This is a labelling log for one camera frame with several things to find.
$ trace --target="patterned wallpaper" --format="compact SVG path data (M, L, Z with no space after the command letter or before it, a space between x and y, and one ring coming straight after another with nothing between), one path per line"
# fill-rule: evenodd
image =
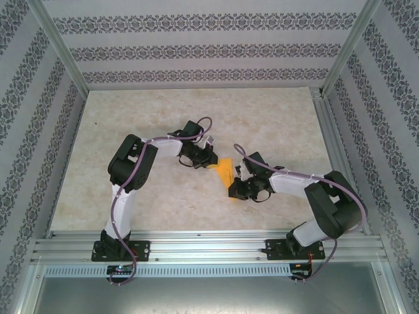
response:
M44 237L84 100L24 0L0 1L0 313Z
M44 2L92 90L320 87L364 3Z
M373 232L419 313L419 1L383 1L329 95Z

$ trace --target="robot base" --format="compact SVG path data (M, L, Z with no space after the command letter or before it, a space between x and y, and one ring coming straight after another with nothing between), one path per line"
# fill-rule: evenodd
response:
M266 253L268 260L308 260L310 253L312 260L324 260L326 257L321 241L314 242L295 254L288 248L286 241L286 239L267 239L265 241L266 249L263 249L262 252Z
M128 247L135 254L137 262L148 262L150 255L150 241L129 241ZM121 258L107 250L102 241L95 241L92 253L93 262L132 262L131 255L125 252Z

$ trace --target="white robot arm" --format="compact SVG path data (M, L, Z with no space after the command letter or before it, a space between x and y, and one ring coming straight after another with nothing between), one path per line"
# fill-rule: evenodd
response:
M267 165L258 152L249 157ZM288 253L297 256L318 241L337 239L361 222L362 215L358 205L343 191L311 177L302 179L292 175L292 172L283 167L274 168L281 170L281 173L243 159L240 166L236 167L239 177L234 178L233 184L228 189L228 196L260 202L257 199L258 193L265 190L269 193L269 197L273 193L286 193L308 199L315 218L304 222L287 234L286 246L280 249L284 256ZM356 196L348 181L338 171L313 177L333 181Z
M152 141L145 147L141 165L138 167L132 180L118 195L120 188L133 173L136 161L147 141L132 134L125 138L108 166L108 173L111 175L112 183L112 202L117 198L113 208L114 225L125 243L128 243L130 238L130 221L136 194L145 184L154 160L178 156L179 162L184 166L188 166L181 162L181 157L185 156L192 162L188 167L194 167L195 169L218 163L218 157L213 152L212 137L206 137L205 140L199 141L199 143L185 139L201 133L203 133L201 126L195 122L188 121L183 130L170 133L170 138L168 136L167 139ZM126 250L118 240L118 236L113 228L111 215L109 215L107 225L101 232L100 241L95 243L92 260L123 260L124 257L126 257Z

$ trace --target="cable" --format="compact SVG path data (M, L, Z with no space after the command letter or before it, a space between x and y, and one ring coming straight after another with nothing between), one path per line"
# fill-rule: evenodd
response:
M182 158L182 156L179 156L179 163L180 163L182 166L185 166L185 167L188 167L188 168L193 168L193 167L194 167L193 165L187 165L187 164L184 164L184 163L181 161L181 158Z
M356 204L359 207L359 210L361 211L361 222L358 224L358 226L356 226L354 229L348 230L347 232L345 232L345 234L350 234L352 232L357 232L358 230L360 230L363 225L366 223L367 221L367 214L365 212L365 208L361 202L361 200L351 191L349 191L347 188L345 188L344 186L333 182L331 180L327 180L321 177L317 177L315 175L306 175L304 173L299 173L299 172L293 172L293 171L288 171L288 170L282 170L282 169L276 169L273 167L270 167L268 165L265 165L261 162L258 162L257 160L254 160L253 158L250 158L248 155L246 155L246 151L244 150L243 147L241 147L239 144L234 144L233 145L234 149L236 149L238 151L238 153L240 155L242 155L244 158L246 158L247 160L250 160L251 162L253 162L254 164L257 164L258 166L264 167L268 170L271 170L273 172L278 172L278 173L282 173L284 175L294 175L296 177L300 177L302 179L314 179L314 180L319 180L322 181L324 183L330 184L331 186L334 186L335 188L338 188L339 190L343 191L344 193L346 193L347 195L349 195L349 197L351 197ZM310 278L305 279L306 281L311 280L312 278L314 278L315 276L318 275L318 273L327 265L327 263L329 263L330 259L332 259L336 248L338 247L338 242L336 241L336 239L332 239L333 241L335 241L335 246L333 247L332 253L329 255L329 257L327 257L326 261L323 263L323 265L321 265L321 267L319 268L319 270L317 272L315 272L315 274L313 274L312 276L310 276Z
M256 198L251 198L251 200L254 201L255 203L263 203L264 201L269 200L271 195L272 195L272 193L269 192L269 196L262 201L258 201Z
M298 278L300 280L303 280L303 281L310 281L313 278L315 278L323 270L323 268L329 263L329 261L332 259L333 255L336 252L336 249L338 247L338 241L336 239L332 239L332 240L335 242L335 246L333 247L332 252L327 257L326 261L320 266L320 268L314 274L312 274L311 276L309 276L309 278L303 278L303 277L301 277L299 275L295 275L295 274L293 274L293 277L296 277L296 278Z
M199 121L197 122L197 124L199 124L199 122L203 121L203 120L209 120L209 126L208 128L203 131L202 133L199 133L198 135L194 135L194 136L188 136L188 137L174 137L174 136L160 136L160 137L155 137L153 139L149 139L148 141L146 141L143 145L143 149L141 150L141 153L135 163L134 166L134 170L131 172L131 175L129 176L129 178L120 186L117 194L115 195L113 201L112 201L112 206L111 206L111 223L112 223L112 228L113 231L115 231L115 234L117 235L118 240L121 242L122 246L128 251L128 253L131 255L132 257L132 263L134 265L134 269L131 273L131 276L129 276L129 278L125 279L123 282L121 283L114 283L112 281L112 276L113 273L109 276L109 282L111 283L111 285L115 285L115 286L122 286L122 285L126 285L127 283L129 283L132 278L134 278L134 275L137 273L137 259L136 256L134 255L134 253L131 251L131 249L127 246L127 244L124 242L123 238L120 236L117 226L115 224L115 217L114 217L114 210L115 210L115 205L117 204L118 198L122 192L122 190L125 188L125 186L127 186L132 178L134 178L134 176L136 175L139 165L141 164L141 161L143 160L144 154L145 154L145 149L147 148L147 145L152 143L153 141L162 141L162 140L167 140L167 139L177 139L177 140L189 140L189 139L196 139L200 136L204 136L212 127L212 119L208 116L205 116L201 119L199 119Z

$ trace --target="yellow block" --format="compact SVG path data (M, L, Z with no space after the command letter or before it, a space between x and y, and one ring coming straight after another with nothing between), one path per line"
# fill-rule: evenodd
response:
M233 161L231 158L220 159L216 167L225 188L229 188L233 183Z

